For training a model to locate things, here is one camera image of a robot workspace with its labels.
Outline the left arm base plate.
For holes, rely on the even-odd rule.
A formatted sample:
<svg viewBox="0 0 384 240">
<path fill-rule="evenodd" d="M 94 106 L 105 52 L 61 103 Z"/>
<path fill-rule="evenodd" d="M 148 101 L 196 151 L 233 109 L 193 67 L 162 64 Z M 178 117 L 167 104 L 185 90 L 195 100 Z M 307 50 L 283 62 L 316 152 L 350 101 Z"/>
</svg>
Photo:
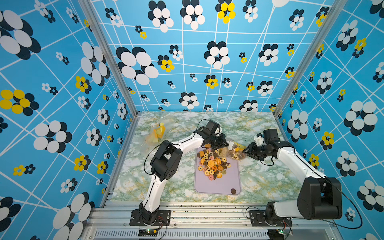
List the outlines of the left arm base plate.
<svg viewBox="0 0 384 240">
<path fill-rule="evenodd" d="M 165 227 L 170 225 L 170 220 L 171 211 L 169 210 L 157 210 L 154 213 L 149 213 L 147 210 L 133 210 L 129 225 Z"/>
</svg>

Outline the ziploc bag of cookies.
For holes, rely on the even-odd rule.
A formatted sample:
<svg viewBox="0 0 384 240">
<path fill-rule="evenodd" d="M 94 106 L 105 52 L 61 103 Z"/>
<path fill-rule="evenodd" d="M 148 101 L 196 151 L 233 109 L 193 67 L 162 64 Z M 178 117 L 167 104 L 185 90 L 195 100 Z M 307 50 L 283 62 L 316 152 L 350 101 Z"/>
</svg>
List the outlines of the ziploc bag of cookies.
<svg viewBox="0 0 384 240">
<path fill-rule="evenodd" d="M 161 142 L 174 127 L 176 119 L 170 116 L 161 118 L 153 127 L 152 137 L 155 143 Z"/>
</svg>

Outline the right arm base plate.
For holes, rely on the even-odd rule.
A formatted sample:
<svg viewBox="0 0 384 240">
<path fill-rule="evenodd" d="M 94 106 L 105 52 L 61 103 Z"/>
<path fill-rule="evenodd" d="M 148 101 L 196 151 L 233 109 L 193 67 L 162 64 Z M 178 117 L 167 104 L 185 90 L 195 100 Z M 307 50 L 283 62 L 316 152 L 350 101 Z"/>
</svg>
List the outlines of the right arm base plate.
<svg viewBox="0 0 384 240">
<path fill-rule="evenodd" d="M 291 227 L 293 225 L 291 218 L 271 217 L 268 218 L 265 211 L 248 211 L 252 227 Z"/>
</svg>

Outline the poured cookies pile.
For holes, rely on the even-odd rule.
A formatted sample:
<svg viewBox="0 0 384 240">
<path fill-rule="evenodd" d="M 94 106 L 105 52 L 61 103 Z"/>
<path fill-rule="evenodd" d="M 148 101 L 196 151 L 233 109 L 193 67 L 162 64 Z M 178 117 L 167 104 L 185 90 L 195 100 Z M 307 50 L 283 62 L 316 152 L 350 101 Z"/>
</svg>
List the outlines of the poured cookies pile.
<svg viewBox="0 0 384 240">
<path fill-rule="evenodd" d="M 210 145 L 205 145 L 197 150 L 196 157 L 198 176 L 206 177 L 210 181 L 224 177 L 233 165 L 227 148 L 214 150 Z"/>
</svg>

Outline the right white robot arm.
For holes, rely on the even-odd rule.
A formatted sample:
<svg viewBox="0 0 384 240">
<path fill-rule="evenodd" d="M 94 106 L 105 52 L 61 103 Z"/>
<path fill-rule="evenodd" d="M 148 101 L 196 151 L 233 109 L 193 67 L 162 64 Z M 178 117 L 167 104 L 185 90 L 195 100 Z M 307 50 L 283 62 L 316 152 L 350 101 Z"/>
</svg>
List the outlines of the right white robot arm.
<svg viewBox="0 0 384 240">
<path fill-rule="evenodd" d="M 267 144 L 251 143 L 243 153 L 262 161 L 273 157 L 285 164 L 301 184 L 296 200 L 269 202 L 265 211 L 266 222 L 277 225 L 284 218 L 306 220 L 335 220 L 343 213 L 341 183 L 329 178 L 306 162 L 289 142 L 270 141 Z"/>
</svg>

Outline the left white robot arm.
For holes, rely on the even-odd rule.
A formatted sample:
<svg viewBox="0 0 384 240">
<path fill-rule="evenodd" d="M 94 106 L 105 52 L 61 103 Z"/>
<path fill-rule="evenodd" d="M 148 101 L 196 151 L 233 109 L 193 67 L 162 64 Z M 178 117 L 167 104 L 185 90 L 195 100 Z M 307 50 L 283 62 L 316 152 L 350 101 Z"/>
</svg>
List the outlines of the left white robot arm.
<svg viewBox="0 0 384 240">
<path fill-rule="evenodd" d="M 152 225 L 157 220 L 165 185 L 175 175 L 183 154 L 207 144 L 214 150 L 229 145 L 220 124 L 212 120 L 208 120 L 205 126 L 197 128 L 190 136 L 182 140 L 176 142 L 164 140 L 155 147 L 157 151 L 150 162 L 151 171 L 146 172 L 151 176 L 151 183 L 146 197 L 138 208 L 139 219 L 142 223 Z"/>
</svg>

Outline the ziploc cookie bag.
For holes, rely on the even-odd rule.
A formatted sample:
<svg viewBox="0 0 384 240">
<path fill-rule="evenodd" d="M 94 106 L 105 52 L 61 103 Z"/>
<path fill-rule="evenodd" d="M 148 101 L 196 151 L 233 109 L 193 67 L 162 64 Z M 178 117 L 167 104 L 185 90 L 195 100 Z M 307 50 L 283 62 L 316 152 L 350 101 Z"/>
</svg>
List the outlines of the ziploc cookie bag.
<svg viewBox="0 0 384 240">
<path fill-rule="evenodd" d="M 141 145 L 141 153 L 146 156 L 153 148 L 161 143 L 161 138 L 156 133 L 151 133 L 144 136 L 143 143 Z"/>
<path fill-rule="evenodd" d="M 219 155 L 225 158 L 232 158 L 234 160 L 244 160 L 247 158 L 246 154 L 243 153 L 246 146 L 239 144 L 234 141 L 229 141 L 229 145 L 225 148 L 220 149 Z"/>
</svg>

